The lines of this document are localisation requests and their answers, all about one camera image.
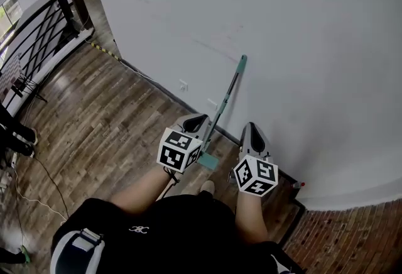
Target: checkered cloth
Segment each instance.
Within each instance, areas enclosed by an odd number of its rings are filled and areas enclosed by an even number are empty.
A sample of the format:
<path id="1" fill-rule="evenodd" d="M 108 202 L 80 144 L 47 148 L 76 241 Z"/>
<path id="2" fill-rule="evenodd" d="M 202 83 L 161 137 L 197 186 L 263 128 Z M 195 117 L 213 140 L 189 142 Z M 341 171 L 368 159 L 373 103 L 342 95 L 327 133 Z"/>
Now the checkered cloth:
<path id="1" fill-rule="evenodd" d="M 21 63 L 19 62 L 20 56 L 21 53 L 14 55 L 14 57 L 6 63 L 6 66 L 1 69 L 0 102 L 2 103 L 22 71 Z"/>

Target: electrical socket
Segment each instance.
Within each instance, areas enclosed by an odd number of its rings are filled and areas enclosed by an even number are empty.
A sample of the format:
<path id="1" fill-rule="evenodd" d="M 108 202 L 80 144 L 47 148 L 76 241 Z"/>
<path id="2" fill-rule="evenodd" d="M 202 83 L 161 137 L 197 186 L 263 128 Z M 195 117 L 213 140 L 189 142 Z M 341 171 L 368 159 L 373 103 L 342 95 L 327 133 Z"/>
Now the electrical socket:
<path id="1" fill-rule="evenodd" d="M 207 99 L 208 100 L 208 106 L 213 109 L 214 111 L 218 110 L 218 104 L 216 104 L 213 100 Z"/>
<path id="2" fill-rule="evenodd" d="M 188 84 L 187 84 L 185 81 L 183 81 L 183 80 L 178 80 L 178 81 L 179 81 L 179 83 L 180 83 L 180 90 L 181 90 L 182 92 L 188 91 Z"/>

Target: teal handle grip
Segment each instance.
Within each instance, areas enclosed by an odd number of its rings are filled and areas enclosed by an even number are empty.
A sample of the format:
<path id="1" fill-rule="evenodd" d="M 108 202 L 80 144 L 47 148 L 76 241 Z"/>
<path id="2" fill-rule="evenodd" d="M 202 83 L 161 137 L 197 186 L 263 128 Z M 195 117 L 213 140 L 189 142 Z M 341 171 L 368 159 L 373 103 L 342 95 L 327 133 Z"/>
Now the teal handle grip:
<path id="1" fill-rule="evenodd" d="M 236 73 L 242 74 L 246 68 L 247 55 L 242 55 L 239 64 L 237 64 Z"/>

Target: striped tape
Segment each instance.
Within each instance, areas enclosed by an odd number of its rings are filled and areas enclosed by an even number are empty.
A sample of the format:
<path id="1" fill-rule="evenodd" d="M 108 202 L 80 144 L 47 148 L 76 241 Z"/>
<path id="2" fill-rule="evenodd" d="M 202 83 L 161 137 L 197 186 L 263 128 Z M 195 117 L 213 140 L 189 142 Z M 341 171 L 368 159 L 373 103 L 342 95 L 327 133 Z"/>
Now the striped tape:
<path id="1" fill-rule="evenodd" d="M 113 54 L 111 51 L 107 50 L 106 48 L 100 47 L 99 45 L 95 44 L 95 43 L 91 43 L 92 47 L 95 47 L 98 50 L 101 50 L 104 53 L 108 53 L 110 56 L 114 57 L 116 60 L 120 61 L 120 57 L 118 57 L 117 55 Z"/>

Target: black shirt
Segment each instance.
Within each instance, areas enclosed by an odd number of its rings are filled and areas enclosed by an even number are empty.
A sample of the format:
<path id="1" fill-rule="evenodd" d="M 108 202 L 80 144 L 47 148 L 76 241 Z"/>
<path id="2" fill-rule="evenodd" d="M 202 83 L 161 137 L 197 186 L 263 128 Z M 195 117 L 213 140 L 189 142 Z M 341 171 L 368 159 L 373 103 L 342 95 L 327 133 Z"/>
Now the black shirt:
<path id="1" fill-rule="evenodd" d="M 140 216 L 126 214 L 110 202 L 87 199 L 54 235 L 52 254 L 65 234 L 84 228 L 103 234 L 105 248 L 98 273 L 262 266 L 265 273 L 276 274 L 271 255 L 288 267 L 297 266 L 275 243 L 243 245 L 232 211 L 206 192 L 161 199 Z"/>

